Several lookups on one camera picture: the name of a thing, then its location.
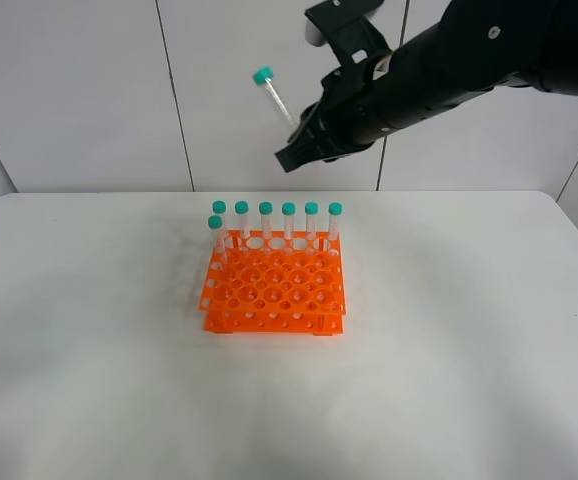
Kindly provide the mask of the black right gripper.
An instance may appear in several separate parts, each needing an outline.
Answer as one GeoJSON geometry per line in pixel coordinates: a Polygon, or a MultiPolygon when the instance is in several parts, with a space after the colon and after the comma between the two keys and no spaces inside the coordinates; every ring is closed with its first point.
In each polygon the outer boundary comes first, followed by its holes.
{"type": "Polygon", "coordinates": [[[312,162],[333,162],[369,149],[376,139],[366,139],[374,130],[367,112],[375,66],[383,57],[372,54],[340,66],[322,80],[323,95],[300,114],[298,129],[285,147],[275,153],[285,173],[312,162]]]}

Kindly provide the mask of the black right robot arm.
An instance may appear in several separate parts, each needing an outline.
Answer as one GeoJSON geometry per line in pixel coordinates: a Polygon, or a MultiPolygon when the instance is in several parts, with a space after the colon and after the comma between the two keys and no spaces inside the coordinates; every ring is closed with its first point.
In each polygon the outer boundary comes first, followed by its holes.
{"type": "Polygon", "coordinates": [[[338,59],[277,153],[291,172],[368,149],[499,86],[578,97],[578,1],[453,1],[397,49],[375,1],[324,1],[306,17],[338,59]]]}

